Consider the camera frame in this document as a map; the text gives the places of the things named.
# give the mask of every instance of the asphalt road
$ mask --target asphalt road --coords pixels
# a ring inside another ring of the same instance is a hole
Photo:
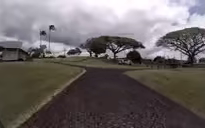
[[[205,120],[122,74],[87,68],[23,128],[205,128]]]

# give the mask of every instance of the palm tree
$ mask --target palm tree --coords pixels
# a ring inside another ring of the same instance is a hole
[[[44,31],[44,30],[40,30],[40,47],[41,47],[41,45],[42,45],[42,36],[46,36],[47,35],[47,33],[46,33],[46,31]]]
[[[51,50],[51,31],[55,31],[56,28],[54,25],[49,25],[49,51]]]

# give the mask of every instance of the building roof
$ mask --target building roof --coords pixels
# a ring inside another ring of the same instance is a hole
[[[23,43],[20,41],[2,41],[0,42],[0,47],[3,48],[17,48],[22,49]]]

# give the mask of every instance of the tree trunk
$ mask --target tree trunk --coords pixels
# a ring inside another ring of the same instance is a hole
[[[195,61],[195,55],[189,55],[188,56],[188,61],[191,64],[191,66],[193,66],[194,61]]]
[[[89,54],[90,54],[90,57],[92,57],[92,52],[89,52]]]
[[[114,53],[114,60],[116,60],[116,53]]]

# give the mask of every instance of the bush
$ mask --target bush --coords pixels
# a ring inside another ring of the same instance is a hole
[[[127,59],[131,60],[133,63],[139,63],[139,64],[142,63],[142,57],[141,57],[140,53],[136,50],[130,51],[127,54]]]
[[[66,58],[65,55],[59,55],[58,58]]]

